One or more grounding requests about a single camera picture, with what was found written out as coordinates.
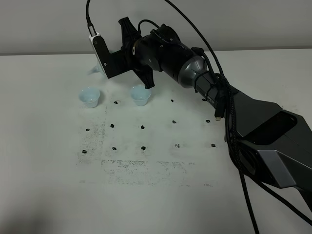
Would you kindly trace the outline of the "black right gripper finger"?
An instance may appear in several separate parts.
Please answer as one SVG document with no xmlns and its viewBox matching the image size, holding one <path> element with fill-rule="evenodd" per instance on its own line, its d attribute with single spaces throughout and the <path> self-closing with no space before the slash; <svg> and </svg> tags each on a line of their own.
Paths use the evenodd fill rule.
<svg viewBox="0 0 312 234">
<path fill-rule="evenodd" d="M 151 89 L 155 86 L 153 78 L 153 70 L 150 67 L 135 69 L 135 74 L 142 81 L 145 89 Z"/>
<path fill-rule="evenodd" d="M 129 49 L 138 39 L 141 38 L 141 34 L 133 26 L 128 17 L 122 18 L 118 22 L 121 26 L 121 36 L 122 36 L 121 50 Z"/>
</svg>

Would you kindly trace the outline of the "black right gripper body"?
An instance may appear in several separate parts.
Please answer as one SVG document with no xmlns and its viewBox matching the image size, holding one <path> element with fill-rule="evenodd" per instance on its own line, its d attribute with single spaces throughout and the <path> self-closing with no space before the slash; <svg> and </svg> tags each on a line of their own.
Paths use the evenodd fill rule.
<svg viewBox="0 0 312 234">
<path fill-rule="evenodd" d="M 153 78 L 153 70 L 147 61 L 154 55 L 156 42 L 145 37 L 122 37 L 121 49 L 110 54 L 107 63 L 107 77 L 112 78 L 132 70 L 139 78 Z"/>
</svg>

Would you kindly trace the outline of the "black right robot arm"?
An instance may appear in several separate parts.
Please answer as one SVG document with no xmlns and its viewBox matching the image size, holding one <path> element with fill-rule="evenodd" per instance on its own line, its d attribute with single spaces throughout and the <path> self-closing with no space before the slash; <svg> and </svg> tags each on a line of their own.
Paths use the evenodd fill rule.
<svg viewBox="0 0 312 234">
<path fill-rule="evenodd" d="M 155 85 L 153 71 L 159 71 L 193 88 L 213 106 L 215 118 L 225 120 L 225 139 L 239 170 L 262 186 L 294 187 L 311 203 L 312 132 L 302 116 L 231 86 L 202 48 L 184 45 L 170 26 L 142 36 L 129 18 L 119 24 L 122 47 L 104 63 L 109 78 L 132 70 L 147 91 Z"/>
</svg>

